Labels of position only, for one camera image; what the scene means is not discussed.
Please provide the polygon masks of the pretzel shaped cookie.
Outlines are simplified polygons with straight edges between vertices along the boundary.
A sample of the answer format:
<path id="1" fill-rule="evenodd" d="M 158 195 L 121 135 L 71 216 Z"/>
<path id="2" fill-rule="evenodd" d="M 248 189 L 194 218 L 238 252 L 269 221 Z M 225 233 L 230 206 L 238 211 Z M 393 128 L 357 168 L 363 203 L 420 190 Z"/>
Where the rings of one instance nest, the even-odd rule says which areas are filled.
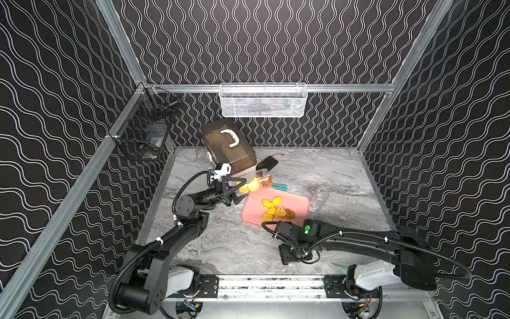
<path id="1" fill-rule="evenodd" d="M 280 218 L 280 219 L 286 218 L 286 210 L 283 207 L 278 207 L 276 209 L 275 216 Z"/>

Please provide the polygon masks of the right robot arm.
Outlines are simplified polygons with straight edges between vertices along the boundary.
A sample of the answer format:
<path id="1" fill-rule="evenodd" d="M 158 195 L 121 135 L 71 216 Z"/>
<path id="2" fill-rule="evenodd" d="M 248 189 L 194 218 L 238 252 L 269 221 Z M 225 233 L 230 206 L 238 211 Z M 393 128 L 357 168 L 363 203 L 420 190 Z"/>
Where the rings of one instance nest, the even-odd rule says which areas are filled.
<path id="1" fill-rule="evenodd" d="M 351 296 L 402 283 L 422 291 L 433 291 L 438 279 L 468 280 L 472 273 L 462 263 L 430 250 L 409 228 L 374 232 L 335 226 L 306 219 L 301 226 L 289 221 L 264 221 L 262 228 L 280 242 L 283 265 L 320 261 L 323 251 L 342 251 L 371 257 L 367 265 L 351 265 L 342 289 Z"/>

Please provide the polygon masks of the black battery pack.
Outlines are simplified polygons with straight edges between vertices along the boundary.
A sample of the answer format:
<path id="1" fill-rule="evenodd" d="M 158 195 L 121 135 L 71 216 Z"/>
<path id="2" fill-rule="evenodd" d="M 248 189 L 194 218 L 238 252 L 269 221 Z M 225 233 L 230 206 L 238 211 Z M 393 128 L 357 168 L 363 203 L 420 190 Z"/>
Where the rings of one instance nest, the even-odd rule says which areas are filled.
<path id="1" fill-rule="evenodd" d="M 268 156 L 265 159 L 263 159 L 263 161 L 258 163 L 258 165 L 256 166 L 256 169 L 257 170 L 268 170 L 268 171 L 271 171 L 278 164 L 279 164 L 279 161 L 277 161 L 277 159 L 275 159 L 273 156 Z"/>

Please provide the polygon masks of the white box brown lid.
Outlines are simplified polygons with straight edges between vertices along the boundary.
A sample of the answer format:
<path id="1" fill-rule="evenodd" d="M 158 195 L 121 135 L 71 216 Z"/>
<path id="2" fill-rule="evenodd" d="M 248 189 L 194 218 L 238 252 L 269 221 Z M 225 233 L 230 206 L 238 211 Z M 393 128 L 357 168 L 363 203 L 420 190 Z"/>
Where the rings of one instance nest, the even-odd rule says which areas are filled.
<path id="1" fill-rule="evenodd" d="M 222 118 L 204 125 L 202 141 L 210 161 L 215 166 L 229 164 L 231 175 L 243 175 L 256 170 L 256 152 L 232 120 Z"/>

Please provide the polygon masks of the square waffle cookie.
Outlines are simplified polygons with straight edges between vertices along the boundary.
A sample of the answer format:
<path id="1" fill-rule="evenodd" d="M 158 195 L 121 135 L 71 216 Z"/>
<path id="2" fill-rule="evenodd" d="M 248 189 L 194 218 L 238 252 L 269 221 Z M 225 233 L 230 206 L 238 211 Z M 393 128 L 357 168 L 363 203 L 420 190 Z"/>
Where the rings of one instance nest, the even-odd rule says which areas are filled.
<path id="1" fill-rule="evenodd" d="M 271 222 L 274 220 L 274 216 L 268 213 L 264 213 L 262 217 L 263 222 Z"/>

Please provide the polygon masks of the teal utility knife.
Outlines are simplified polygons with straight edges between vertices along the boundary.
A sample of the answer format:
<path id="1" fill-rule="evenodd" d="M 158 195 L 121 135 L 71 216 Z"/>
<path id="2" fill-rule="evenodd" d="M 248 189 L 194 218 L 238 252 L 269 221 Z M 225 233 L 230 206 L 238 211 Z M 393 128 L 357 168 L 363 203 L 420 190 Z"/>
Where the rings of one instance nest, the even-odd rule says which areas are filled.
<path id="1" fill-rule="evenodd" d="M 286 184 L 275 183 L 272 187 L 277 190 L 288 191 L 288 186 Z"/>

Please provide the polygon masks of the brown round cookie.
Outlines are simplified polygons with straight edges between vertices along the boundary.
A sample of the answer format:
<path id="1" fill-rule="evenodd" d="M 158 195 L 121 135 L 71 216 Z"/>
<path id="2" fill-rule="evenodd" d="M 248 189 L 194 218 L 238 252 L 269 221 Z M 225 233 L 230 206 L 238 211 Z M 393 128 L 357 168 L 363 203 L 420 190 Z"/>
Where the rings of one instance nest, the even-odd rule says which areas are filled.
<path id="1" fill-rule="evenodd" d="M 293 218 L 295 218 L 296 214 L 294 211 L 292 211 L 291 209 L 287 209 L 286 210 L 286 218 L 289 219 L 289 220 L 292 220 Z"/>

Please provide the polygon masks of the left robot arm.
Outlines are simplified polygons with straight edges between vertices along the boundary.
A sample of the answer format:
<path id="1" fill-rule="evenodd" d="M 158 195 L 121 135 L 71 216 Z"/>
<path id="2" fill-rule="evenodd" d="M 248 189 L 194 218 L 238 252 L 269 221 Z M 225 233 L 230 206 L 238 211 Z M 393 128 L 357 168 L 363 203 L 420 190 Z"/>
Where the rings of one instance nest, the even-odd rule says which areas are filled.
<path id="1" fill-rule="evenodd" d="M 154 314 L 170 295 L 167 292 L 170 263 L 188 243 L 207 228 L 209 210 L 222 203 L 230 207 L 241 198 L 236 192 L 245 178 L 212 177 L 212 170 L 200 171 L 188 179 L 172 202 L 174 227 L 154 241 L 133 245 L 127 252 L 108 292 L 108 305 L 116 314 Z"/>

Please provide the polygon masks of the white mesh wall basket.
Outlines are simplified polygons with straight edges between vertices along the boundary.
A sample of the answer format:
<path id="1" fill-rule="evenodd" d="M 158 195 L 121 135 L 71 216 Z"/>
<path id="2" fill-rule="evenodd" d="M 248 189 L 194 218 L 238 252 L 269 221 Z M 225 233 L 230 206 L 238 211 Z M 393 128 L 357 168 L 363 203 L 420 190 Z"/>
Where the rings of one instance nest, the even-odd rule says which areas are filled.
<path id="1" fill-rule="evenodd" d="M 219 86 L 225 118 L 300 118 L 308 100 L 304 83 L 222 83 Z"/>

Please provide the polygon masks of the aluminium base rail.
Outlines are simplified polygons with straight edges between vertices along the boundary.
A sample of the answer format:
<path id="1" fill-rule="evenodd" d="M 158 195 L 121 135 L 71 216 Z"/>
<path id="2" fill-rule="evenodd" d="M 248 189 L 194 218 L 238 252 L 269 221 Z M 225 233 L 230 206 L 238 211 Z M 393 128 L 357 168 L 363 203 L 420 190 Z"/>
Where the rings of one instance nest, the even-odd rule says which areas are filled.
<path id="1" fill-rule="evenodd" d="M 199 303 L 206 301 L 225 302 L 329 302 L 346 301 L 366 303 L 370 299 L 379 298 L 393 301 L 424 300 L 425 292 L 413 289 L 392 287 L 385 295 L 378 290 L 364 292 L 360 297 L 349 296 L 346 289 L 341 286 L 343 275 L 200 275 L 198 280 L 188 280 L 189 271 L 180 270 L 171 274 L 166 281 L 159 281 L 155 291 L 149 292 L 147 288 L 128 288 L 123 285 L 119 288 L 117 302 L 119 307 L 131 308 L 140 312 L 152 313 L 164 301 L 173 300 L 182 302 L 194 300 Z M 189 287 L 186 293 L 186 283 L 197 283 L 198 288 Z"/>

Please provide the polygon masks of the small yellow cookie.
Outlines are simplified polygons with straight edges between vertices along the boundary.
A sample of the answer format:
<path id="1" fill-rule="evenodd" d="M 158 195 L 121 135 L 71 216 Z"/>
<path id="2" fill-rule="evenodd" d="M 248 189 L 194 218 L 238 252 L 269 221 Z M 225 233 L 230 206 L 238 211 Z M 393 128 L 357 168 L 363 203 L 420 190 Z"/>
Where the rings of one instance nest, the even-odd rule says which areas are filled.
<path id="1" fill-rule="evenodd" d="M 262 201 L 262 204 L 264 207 L 267 207 L 267 208 L 270 208 L 273 206 L 272 202 L 270 202 L 269 200 L 265 199 Z"/>

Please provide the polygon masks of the pink plastic tray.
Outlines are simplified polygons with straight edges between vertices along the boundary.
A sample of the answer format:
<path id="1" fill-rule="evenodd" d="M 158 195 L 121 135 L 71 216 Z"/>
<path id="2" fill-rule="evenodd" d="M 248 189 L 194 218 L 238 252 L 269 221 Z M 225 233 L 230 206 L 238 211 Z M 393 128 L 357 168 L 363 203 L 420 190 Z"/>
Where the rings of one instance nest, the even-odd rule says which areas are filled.
<path id="1" fill-rule="evenodd" d="M 289 221 L 302 226 L 309 216 L 310 200 L 304 196 L 274 188 L 251 193 L 240 218 L 243 222 L 262 227 L 263 222 Z"/>

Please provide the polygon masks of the clear jar dark cookies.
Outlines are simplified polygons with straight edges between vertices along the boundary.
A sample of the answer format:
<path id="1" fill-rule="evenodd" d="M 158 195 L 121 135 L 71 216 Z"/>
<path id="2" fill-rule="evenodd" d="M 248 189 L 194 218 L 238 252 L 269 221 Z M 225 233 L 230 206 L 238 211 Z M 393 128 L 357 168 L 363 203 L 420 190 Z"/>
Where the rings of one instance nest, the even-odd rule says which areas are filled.
<path id="1" fill-rule="evenodd" d="M 255 191 L 270 188 L 274 185 L 272 176 L 266 168 L 240 175 L 239 178 L 245 179 L 246 183 L 236 190 L 238 195 L 250 194 Z"/>

